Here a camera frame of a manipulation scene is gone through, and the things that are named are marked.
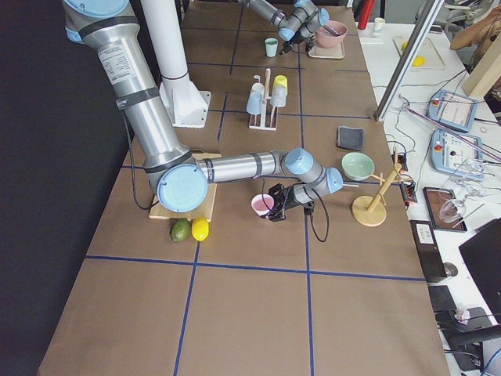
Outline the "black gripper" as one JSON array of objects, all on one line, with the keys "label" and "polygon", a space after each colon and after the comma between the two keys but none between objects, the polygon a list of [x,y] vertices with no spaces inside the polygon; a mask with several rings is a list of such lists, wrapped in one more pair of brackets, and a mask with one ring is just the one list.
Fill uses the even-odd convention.
[{"label": "black gripper", "polygon": [[293,50],[295,45],[300,45],[301,43],[305,43],[305,51],[309,52],[314,46],[315,39],[313,37],[305,38],[301,35],[295,35],[289,41],[283,43],[282,49],[279,51],[279,54],[287,54]]},{"label": "black gripper", "polygon": [[278,183],[269,189],[268,195],[273,199],[273,207],[266,216],[272,222],[284,220],[285,211],[298,206],[304,209],[306,215],[313,213],[313,198],[304,183],[295,183],[288,187]]}]

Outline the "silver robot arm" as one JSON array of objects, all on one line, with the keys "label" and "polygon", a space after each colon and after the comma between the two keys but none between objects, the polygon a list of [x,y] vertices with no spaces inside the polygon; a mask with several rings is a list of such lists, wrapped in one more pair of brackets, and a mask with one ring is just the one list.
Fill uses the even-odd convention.
[{"label": "silver robot arm", "polygon": [[197,160],[180,143],[178,126],[204,125],[209,93],[189,77],[185,50],[172,1],[144,1],[142,11],[157,58],[156,83],[138,41],[139,22],[128,1],[65,1],[67,37],[97,56],[145,155],[152,191],[166,209],[198,208],[212,183],[284,173],[297,179],[276,194],[280,209],[305,205],[343,186],[340,172],[318,163],[303,148]]},{"label": "silver robot arm", "polygon": [[283,40],[280,55],[287,54],[303,42],[305,51],[309,52],[314,46],[315,33],[330,20],[328,11],[318,8],[312,1],[295,1],[290,15],[265,0],[239,0],[236,4],[251,9],[278,30]]}]

